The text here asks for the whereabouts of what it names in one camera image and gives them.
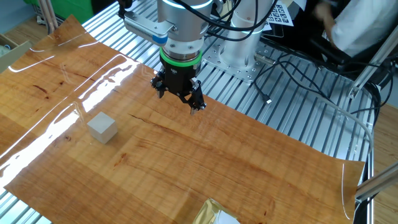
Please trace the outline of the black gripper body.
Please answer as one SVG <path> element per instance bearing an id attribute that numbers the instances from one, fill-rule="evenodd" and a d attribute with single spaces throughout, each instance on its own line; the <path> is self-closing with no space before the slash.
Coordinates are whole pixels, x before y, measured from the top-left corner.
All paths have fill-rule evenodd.
<path id="1" fill-rule="evenodd" d="M 201 61 L 197 63 L 191 62 L 168 62 L 162 60 L 163 75 L 162 83 L 173 94 L 189 93 L 192 89 L 192 78 L 197 76 L 200 71 Z"/>

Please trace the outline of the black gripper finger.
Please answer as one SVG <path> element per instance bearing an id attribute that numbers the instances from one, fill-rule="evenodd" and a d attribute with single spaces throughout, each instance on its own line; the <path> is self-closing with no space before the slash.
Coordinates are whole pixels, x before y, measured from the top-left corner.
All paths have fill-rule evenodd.
<path id="1" fill-rule="evenodd" d="M 162 98 L 164 93 L 167 91 L 167 87 L 163 83 L 164 73 L 163 71 L 157 72 L 156 76 L 150 81 L 151 86 L 156 90 L 158 98 Z"/>
<path id="2" fill-rule="evenodd" d="M 197 78 L 191 78 L 190 82 L 192 84 L 191 89 L 189 91 L 183 91 L 179 95 L 179 98 L 183 103 L 191 107 L 190 114 L 194 115 L 197 111 L 204 110 L 206 108 L 206 103 L 201 90 L 201 81 Z"/>

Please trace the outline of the person's hand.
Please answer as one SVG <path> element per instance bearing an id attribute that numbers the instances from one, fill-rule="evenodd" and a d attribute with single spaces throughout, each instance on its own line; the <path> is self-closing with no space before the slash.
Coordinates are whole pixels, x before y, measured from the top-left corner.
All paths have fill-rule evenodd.
<path id="1" fill-rule="evenodd" d="M 327 2 L 318 3 L 314 8 L 314 15 L 319 21 L 332 21 L 331 4 Z"/>

